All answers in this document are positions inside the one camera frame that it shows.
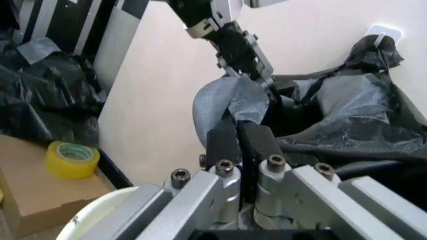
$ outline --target brown cardboard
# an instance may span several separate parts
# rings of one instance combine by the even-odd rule
[[[95,174],[76,180],[48,173],[45,154],[45,147],[0,135],[2,206],[16,236],[66,224],[85,205],[109,192]]]

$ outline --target yellow tape roll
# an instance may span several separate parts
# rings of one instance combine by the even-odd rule
[[[99,160],[96,148],[54,141],[47,148],[46,169],[60,178],[84,179],[94,174]]]

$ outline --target black plastic bag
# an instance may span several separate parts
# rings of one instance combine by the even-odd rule
[[[91,65],[63,52],[28,65],[12,45],[0,52],[0,134],[96,145],[106,94]]]
[[[376,38],[362,38],[342,66],[276,78],[283,113],[273,123],[267,117],[264,124],[279,130],[275,134],[282,151],[310,153],[338,165],[427,160],[427,133],[389,76],[389,68],[403,59],[392,38],[386,36],[378,48]]]

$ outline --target gray cloth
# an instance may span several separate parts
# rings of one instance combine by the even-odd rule
[[[263,88],[247,76],[222,77],[204,86],[194,98],[193,121],[197,136],[206,147],[208,132],[229,110],[234,121],[260,124],[269,107]]]
[[[60,52],[61,49],[49,38],[43,37],[29,41],[17,47],[18,52],[25,60],[33,65],[54,52]]]

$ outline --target bolt head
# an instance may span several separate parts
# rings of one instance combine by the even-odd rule
[[[234,166],[234,163],[230,160],[219,160],[215,165],[215,173],[223,178],[229,177],[233,174]]]
[[[198,164],[200,166],[200,168],[205,169],[206,166],[208,165],[208,159],[206,154],[200,154],[198,156]]]
[[[267,159],[267,167],[270,171],[279,173],[285,170],[285,158],[282,155],[272,154]]]
[[[190,181],[190,178],[190,172],[185,168],[175,169],[170,174],[172,187],[176,189],[182,189]]]
[[[314,165],[314,169],[328,180],[332,180],[335,174],[334,168],[324,162],[318,162]]]

